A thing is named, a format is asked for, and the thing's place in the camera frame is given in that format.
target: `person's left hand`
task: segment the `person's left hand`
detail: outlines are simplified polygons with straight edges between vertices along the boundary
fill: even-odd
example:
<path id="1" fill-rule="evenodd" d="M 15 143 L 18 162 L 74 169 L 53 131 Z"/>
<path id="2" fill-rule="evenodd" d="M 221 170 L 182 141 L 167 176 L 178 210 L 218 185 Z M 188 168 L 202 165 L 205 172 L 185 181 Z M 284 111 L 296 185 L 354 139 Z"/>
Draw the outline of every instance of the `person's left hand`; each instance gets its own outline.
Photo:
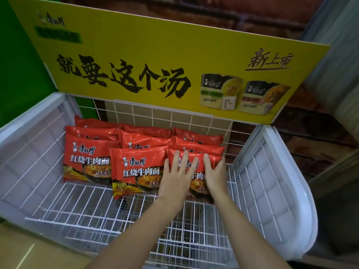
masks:
<path id="1" fill-rule="evenodd" d="M 188 151 L 185 150 L 182 157 L 181 167 L 178 168 L 178 159 L 180 152 L 176 151 L 173 157 L 172 170 L 169 171 L 169 159 L 164 162 L 163 176 L 158 191 L 158 200 L 164 201 L 174 213 L 174 216 L 181 210 L 183 202 L 190 188 L 192 177 L 195 173 L 198 157 L 192 162 L 191 167 L 186 172 Z"/>

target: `red plastic packaging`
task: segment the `red plastic packaging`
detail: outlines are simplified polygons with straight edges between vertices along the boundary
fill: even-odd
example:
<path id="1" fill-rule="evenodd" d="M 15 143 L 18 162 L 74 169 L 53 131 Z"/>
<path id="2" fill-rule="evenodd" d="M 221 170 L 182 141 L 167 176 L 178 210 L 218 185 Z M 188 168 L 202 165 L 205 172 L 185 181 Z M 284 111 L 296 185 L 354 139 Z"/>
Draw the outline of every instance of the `red plastic packaging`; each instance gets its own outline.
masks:
<path id="1" fill-rule="evenodd" d="M 110 149 L 114 198 L 158 190 L 167 148 Z"/>
<path id="2" fill-rule="evenodd" d="M 157 146 L 167 146 L 172 142 L 171 138 L 155 138 L 139 133 L 122 131 L 123 148 L 144 149 Z"/>
<path id="3" fill-rule="evenodd" d="M 174 128 L 174 135 L 184 140 L 189 140 L 191 142 L 197 142 L 200 144 L 209 144 L 209 145 L 220 145 L 223 142 L 223 135 L 219 136 L 210 136 L 210 135 L 200 135 L 195 132 Z"/>
<path id="4" fill-rule="evenodd" d="M 177 136 L 172 136 L 172 141 L 169 144 L 169 148 L 179 151 L 188 150 L 189 153 L 211 154 L 214 156 L 221 156 L 225 149 L 225 147 L 222 146 L 191 142 L 189 140 L 178 138 Z"/>
<path id="5" fill-rule="evenodd" d="M 115 128 L 90 128 L 80 126 L 65 126 L 66 133 L 91 140 L 110 140 L 121 144 L 122 136 Z"/>
<path id="6" fill-rule="evenodd" d="M 172 132 L 170 129 L 159 128 L 154 126 L 132 126 L 130 124 L 124 124 L 124 130 L 129 133 L 140 133 L 157 138 L 170 138 Z"/>
<path id="7" fill-rule="evenodd" d="M 119 128 L 123 129 L 124 124 L 116 124 L 106 121 L 101 121 L 97 119 L 81 119 L 78 115 L 75 115 L 75 124 L 80 127 L 90 127 L 90 128 Z"/>
<path id="8" fill-rule="evenodd" d="M 64 182 L 81 180 L 92 183 L 111 184 L 110 148 L 118 142 L 91 140 L 66 134 L 64 155 Z"/>
<path id="9" fill-rule="evenodd" d="M 174 153 L 176 150 L 174 149 L 167 149 L 167 157 L 169 159 L 169 166 L 170 169 L 172 169 L 172 162 Z M 192 177 L 191 184 L 190 184 L 190 194 L 194 198 L 205 198 L 210 203 L 213 203 L 213 198 L 210 195 L 209 189 L 206 184 L 206 176 L 205 176 L 205 169 L 204 169 L 204 163 L 203 163 L 203 155 L 202 153 L 189 153 L 188 154 L 188 161 L 184 164 L 187 164 L 186 171 L 191 166 L 192 161 L 195 159 L 195 157 L 198 157 L 198 164 L 196 168 L 196 172 Z M 183 164 L 181 162 L 183 157 L 183 151 L 180 151 L 180 157 L 178 160 L 178 167 Z M 217 164 L 221 161 L 222 157 L 214 156 L 209 154 L 209 159 L 211 161 L 211 167 L 214 168 L 217 166 Z"/>

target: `yellow sign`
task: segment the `yellow sign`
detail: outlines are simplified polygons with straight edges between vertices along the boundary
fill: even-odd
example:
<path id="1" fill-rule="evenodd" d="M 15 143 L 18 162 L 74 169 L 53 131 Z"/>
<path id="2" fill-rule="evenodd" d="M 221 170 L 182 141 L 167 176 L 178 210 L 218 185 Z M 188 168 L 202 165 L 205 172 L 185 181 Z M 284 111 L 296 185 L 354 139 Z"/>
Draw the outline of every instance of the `yellow sign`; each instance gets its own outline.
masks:
<path id="1" fill-rule="evenodd" d="M 270 124 L 329 49 L 44 0 L 9 0 L 60 91 Z"/>

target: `person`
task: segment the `person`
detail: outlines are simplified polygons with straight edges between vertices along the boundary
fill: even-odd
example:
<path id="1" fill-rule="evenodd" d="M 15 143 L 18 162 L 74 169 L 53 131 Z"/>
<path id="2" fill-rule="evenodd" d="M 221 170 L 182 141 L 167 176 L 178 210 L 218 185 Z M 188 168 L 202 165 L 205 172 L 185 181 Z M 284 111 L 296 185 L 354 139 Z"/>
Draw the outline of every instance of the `person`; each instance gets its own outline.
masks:
<path id="1" fill-rule="evenodd" d="M 176 151 L 173 166 L 178 166 Z M 187 162 L 188 151 L 182 162 Z M 251 225 L 228 194 L 225 160 L 213 170 L 207 154 L 203 157 L 206 183 L 223 221 L 234 255 L 241 269 L 289 269 L 290 266 Z M 145 263 L 153 245 L 164 229 L 183 207 L 192 176 L 198 163 L 196 157 L 188 172 L 186 164 L 169 169 L 164 163 L 158 198 L 142 216 L 94 258 L 85 269 L 137 269 Z"/>

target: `hand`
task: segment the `hand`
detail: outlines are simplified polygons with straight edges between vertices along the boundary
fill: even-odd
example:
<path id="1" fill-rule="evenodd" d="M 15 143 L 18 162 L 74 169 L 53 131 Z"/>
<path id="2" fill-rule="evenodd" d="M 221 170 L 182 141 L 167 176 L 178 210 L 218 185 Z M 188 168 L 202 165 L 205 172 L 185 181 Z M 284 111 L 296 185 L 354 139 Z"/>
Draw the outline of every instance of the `hand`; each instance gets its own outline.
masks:
<path id="1" fill-rule="evenodd" d="M 180 152 L 176 151 L 172 162 L 172 170 L 169 171 L 169 160 L 168 158 L 164 162 L 163 176 L 158 191 L 157 200 L 162 200 L 170 207 L 175 213 L 173 217 L 181 210 L 183 203 L 186 199 L 186 195 L 190 188 L 192 177 L 195 173 L 198 157 L 192 162 L 191 167 L 186 173 L 188 151 L 183 153 L 181 167 L 178 168 L 178 159 Z"/>
<path id="2" fill-rule="evenodd" d="M 217 164 L 214 170 L 211 167 L 211 161 L 208 154 L 203 155 L 203 163 L 206 174 L 206 184 L 211 192 L 214 202 L 216 202 L 216 200 L 223 195 L 228 195 L 225 158 L 222 157 L 222 160 Z"/>

